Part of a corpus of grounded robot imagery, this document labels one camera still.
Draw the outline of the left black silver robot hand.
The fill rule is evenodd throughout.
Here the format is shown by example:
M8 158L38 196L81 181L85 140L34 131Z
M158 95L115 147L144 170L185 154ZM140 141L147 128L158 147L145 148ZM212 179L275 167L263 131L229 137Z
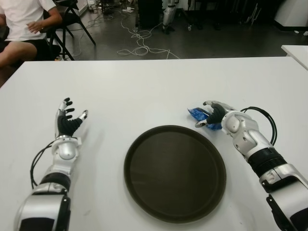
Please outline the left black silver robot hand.
M88 117L88 110L82 112L82 114L76 118L70 115L74 108L68 108L73 102L70 98L65 98L59 105L55 115L55 139L68 136L72 137L83 121Z

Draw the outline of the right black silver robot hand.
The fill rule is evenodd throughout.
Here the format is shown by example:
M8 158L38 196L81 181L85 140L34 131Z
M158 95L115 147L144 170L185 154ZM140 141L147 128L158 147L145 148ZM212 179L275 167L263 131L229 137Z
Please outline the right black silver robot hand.
M213 109L213 112L208 116L207 119L204 119L200 122L197 122L195 124L196 128L200 128L203 126L208 126L212 124L219 124L222 122L222 119L224 116L231 112L235 111L236 109L232 106L229 106L228 104L219 102L219 101L205 101L203 103L204 106L208 105Z

